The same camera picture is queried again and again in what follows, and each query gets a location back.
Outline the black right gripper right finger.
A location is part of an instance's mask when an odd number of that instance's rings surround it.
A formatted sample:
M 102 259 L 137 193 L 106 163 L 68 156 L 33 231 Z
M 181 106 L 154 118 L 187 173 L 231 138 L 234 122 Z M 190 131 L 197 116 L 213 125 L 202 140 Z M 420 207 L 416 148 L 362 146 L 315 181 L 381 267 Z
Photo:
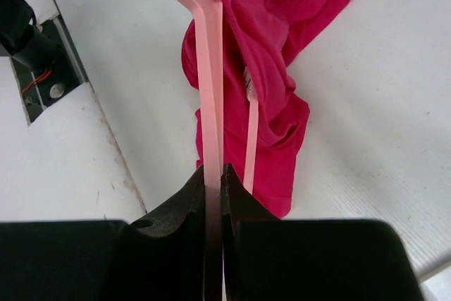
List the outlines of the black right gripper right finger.
M 422 300 L 404 245 L 377 219 L 281 220 L 227 164 L 221 179 L 228 300 Z

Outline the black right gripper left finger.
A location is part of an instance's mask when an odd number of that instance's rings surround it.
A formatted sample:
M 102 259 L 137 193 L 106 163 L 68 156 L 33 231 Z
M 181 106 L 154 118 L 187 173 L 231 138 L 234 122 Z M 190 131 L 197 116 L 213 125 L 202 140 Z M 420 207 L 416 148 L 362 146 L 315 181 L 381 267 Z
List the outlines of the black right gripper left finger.
M 121 220 L 1 225 L 2 300 L 201 300 L 204 179 Z

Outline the red t shirt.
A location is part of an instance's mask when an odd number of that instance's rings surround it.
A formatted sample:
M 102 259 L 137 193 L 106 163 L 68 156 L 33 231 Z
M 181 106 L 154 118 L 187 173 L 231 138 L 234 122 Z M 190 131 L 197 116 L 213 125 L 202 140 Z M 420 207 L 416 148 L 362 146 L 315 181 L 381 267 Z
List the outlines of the red t shirt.
M 245 172 L 249 121 L 246 78 L 259 100 L 254 197 L 282 218 L 292 205 L 296 157 L 309 106 L 287 68 L 351 0 L 221 0 L 224 160 Z

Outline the pink hanger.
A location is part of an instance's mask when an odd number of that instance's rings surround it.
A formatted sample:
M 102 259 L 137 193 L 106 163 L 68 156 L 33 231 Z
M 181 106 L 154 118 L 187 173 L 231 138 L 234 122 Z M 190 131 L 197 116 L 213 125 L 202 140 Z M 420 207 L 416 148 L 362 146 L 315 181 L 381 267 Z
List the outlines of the pink hanger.
M 221 179 L 223 162 L 223 4 L 177 0 L 194 18 L 204 163 L 204 297 L 226 297 Z

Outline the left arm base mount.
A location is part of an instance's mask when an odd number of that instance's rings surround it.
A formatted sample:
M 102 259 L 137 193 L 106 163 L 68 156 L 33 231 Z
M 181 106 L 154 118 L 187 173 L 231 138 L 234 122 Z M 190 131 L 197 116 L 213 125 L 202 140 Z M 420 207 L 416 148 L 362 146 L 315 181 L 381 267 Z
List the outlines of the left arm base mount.
M 29 44 L 11 57 L 20 98 L 29 124 L 45 109 L 88 81 L 61 16 L 29 29 Z

